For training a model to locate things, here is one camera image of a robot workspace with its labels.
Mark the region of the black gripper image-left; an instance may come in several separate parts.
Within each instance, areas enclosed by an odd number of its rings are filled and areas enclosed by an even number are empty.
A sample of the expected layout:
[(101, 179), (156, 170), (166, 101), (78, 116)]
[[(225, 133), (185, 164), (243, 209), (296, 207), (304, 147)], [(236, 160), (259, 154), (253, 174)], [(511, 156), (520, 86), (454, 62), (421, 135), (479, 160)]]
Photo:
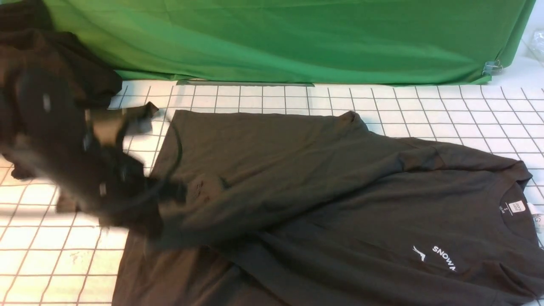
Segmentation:
[(60, 177), (56, 213), (85, 213), (97, 218), (102, 227), (158, 238), (164, 230), (160, 205), (186, 194), (184, 184), (172, 179), (182, 153), (182, 143), (177, 141), (176, 157), (165, 176), (148, 177), (142, 163), (124, 151), (93, 146), (90, 155), (76, 160), (76, 169), (87, 169), (88, 174)]

